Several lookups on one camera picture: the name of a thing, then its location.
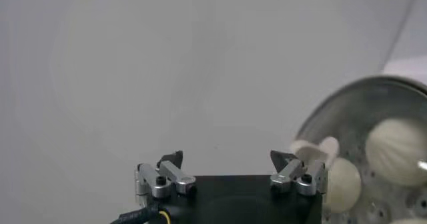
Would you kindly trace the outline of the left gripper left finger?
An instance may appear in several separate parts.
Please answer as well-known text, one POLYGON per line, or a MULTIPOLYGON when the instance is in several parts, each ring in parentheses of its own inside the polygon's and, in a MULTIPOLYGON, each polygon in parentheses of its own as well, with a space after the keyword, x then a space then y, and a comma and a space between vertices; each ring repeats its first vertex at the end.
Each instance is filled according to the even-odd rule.
POLYGON ((140 163, 134 171, 135 200, 139 206, 148 206, 154 199, 167 199, 172 191, 185 197, 197 193, 196 178, 181 169, 183 151, 163 155, 155 164, 140 163))

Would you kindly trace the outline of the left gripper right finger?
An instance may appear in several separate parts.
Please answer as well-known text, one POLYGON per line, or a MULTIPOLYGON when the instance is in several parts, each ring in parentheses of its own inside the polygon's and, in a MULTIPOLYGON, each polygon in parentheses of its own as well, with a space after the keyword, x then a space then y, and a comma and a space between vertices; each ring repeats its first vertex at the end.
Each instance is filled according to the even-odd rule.
POLYGON ((270 189, 275 194, 295 190, 303 196, 325 195, 328 186, 328 171, 323 161, 302 160, 292 153, 271 150, 270 159, 276 173, 270 176, 270 189))

